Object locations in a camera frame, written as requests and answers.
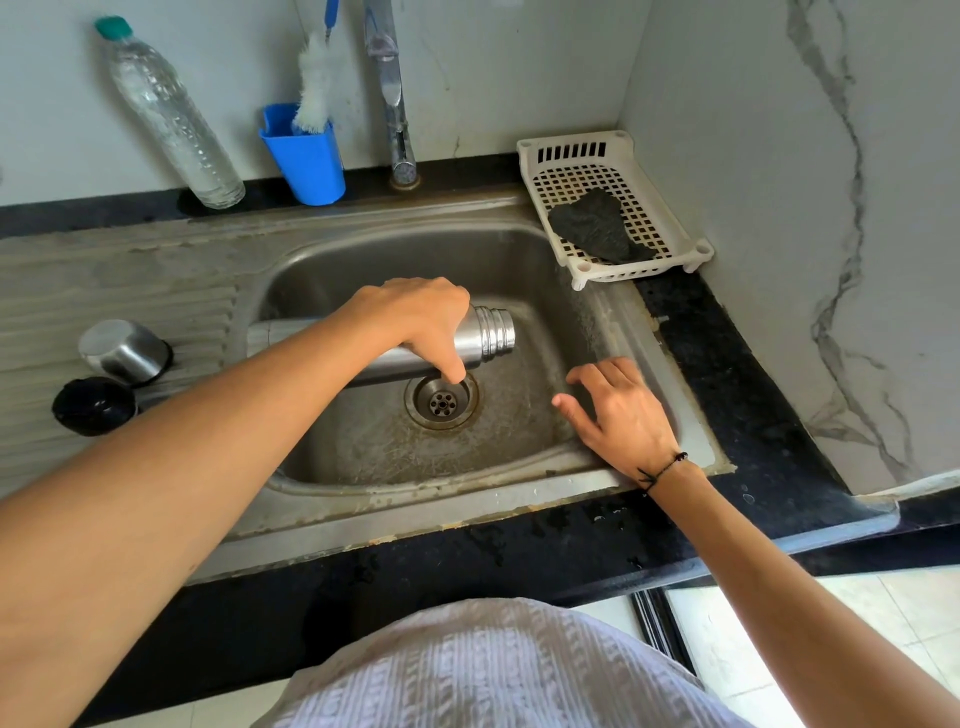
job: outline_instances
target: forearm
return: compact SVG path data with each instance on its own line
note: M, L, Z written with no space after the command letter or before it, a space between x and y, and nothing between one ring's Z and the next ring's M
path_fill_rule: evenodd
M651 496L810 728L960 725L960 702L782 553L690 463Z
M334 315L0 503L0 723L79 712L382 333Z

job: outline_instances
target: faucet base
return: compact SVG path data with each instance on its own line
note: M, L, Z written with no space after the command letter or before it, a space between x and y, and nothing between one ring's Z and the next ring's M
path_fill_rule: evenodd
M399 182L396 179L396 174L393 174L390 176L390 187L395 189L397 192L410 192L412 190L415 190L420 186L421 182L423 182L423 177L421 177L419 174L417 174L414 177L414 180L409 184Z

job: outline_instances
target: blue cup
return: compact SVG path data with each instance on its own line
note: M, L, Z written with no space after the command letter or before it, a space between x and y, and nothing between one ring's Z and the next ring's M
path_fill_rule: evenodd
M266 129L260 130L276 166L304 205L335 203L344 196L344 165L340 161L333 125L324 133L294 134L292 124L298 104L271 104L263 110Z

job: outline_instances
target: black countertop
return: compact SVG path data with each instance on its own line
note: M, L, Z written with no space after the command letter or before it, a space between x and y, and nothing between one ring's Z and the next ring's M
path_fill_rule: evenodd
M424 168L435 182L423 193L517 177L512 155ZM349 176L351 197L397 194L382 170ZM290 204L284 186L249 183L246 207ZM198 211L189 198L170 191L0 208L0 237L188 217ZM742 513L791 552L898 528L896 507L849 495L698 275L674 269L636 286L737 467L711 480ZM575 606L705 572L676 526L633 492L198 584L174 596L79 724L288 677L395 619L457 599Z

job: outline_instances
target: black scrubber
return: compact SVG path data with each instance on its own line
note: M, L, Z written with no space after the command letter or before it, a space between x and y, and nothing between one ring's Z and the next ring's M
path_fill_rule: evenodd
M611 263L652 260L654 252L635 243L623 227L620 201L594 187L572 205L557 205L547 214L553 232L584 253Z

